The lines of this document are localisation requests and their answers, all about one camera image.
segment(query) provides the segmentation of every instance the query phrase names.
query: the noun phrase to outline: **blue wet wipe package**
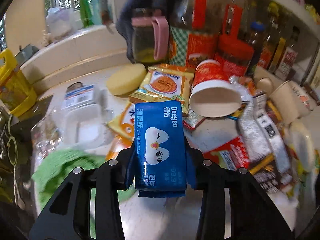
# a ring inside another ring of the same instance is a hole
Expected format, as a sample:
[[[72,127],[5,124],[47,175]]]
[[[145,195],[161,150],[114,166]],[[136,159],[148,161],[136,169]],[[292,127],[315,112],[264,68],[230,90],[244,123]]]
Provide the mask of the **blue wet wipe package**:
[[[187,176],[181,103],[135,104],[134,133],[139,196],[184,196]]]

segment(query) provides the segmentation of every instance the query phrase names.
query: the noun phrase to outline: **yellow snack bag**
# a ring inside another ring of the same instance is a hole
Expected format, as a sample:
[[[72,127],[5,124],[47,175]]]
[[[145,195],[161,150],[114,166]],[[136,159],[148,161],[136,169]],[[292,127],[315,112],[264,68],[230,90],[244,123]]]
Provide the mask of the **yellow snack bag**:
[[[115,159],[117,158],[119,152],[121,150],[127,149],[131,147],[131,141],[121,137],[120,135],[117,135],[113,141],[112,141],[112,145],[111,148],[109,150],[109,152],[106,155],[106,161],[110,160],[110,159]]]
[[[183,116],[188,116],[190,86],[194,73],[183,67],[160,64],[148,68],[139,89],[129,96],[132,103],[177,100]]]
[[[124,111],[112,119],[108,126],[117,134],[129,140],[134,138],[134,104],[128,103]]]

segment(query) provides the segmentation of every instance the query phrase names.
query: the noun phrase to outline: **green bottle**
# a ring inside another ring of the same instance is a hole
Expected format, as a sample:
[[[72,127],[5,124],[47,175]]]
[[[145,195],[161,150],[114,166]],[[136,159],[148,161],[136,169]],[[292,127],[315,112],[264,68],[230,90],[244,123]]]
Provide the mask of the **green bottle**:
[[[80,3],[80,17],[83,23],[83,27],[86,28],[93,25],[92,13],[90,10],[90,5],[88,0],[79,0]]]

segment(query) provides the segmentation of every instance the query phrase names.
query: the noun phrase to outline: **yellow sponge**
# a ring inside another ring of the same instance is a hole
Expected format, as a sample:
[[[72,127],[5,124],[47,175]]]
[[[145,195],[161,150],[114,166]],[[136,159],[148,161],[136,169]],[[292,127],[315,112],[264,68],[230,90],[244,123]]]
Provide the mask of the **yellow sponge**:
[[[146,74],[143,64],[125,65],[108,78],[106,85],[111,94],[123,95],[137,89]]]

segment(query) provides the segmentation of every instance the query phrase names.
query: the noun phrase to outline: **red paper cup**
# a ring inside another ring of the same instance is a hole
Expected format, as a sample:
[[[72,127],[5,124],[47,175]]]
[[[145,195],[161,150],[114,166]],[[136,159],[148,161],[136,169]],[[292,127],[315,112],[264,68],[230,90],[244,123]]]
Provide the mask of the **red paper cup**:
[[[220,63],[208,59],[196,68],[189,103],[199,115],[222,117],[235,112],[241,106],[241,98]]]

